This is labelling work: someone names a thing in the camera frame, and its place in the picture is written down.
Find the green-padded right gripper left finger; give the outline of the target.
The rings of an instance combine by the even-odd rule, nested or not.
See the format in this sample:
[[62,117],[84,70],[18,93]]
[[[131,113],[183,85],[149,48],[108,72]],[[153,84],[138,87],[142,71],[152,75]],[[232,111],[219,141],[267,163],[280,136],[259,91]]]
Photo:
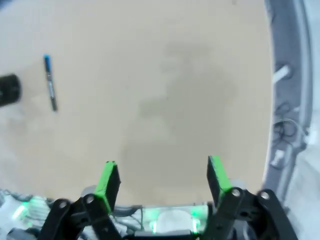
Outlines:
[[112,222],[121,181],[114,161],[105,163],[93,193],[71,202],[57,199],[41,229],[42,240],[77,240],[86,226],[91,226],[99,240],[121,240]]

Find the green-padded right gripper right finger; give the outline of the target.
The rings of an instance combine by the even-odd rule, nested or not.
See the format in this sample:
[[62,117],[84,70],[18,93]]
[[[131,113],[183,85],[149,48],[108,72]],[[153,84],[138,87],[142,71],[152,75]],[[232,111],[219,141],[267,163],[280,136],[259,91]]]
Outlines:
[[236,220],[246,222],[258,240],[296,240],[298,237],[270,189],[257,194],[231,185],[219,157],[209,156],[207,181],[216,212],[206,223],[208,240],[226,240]]

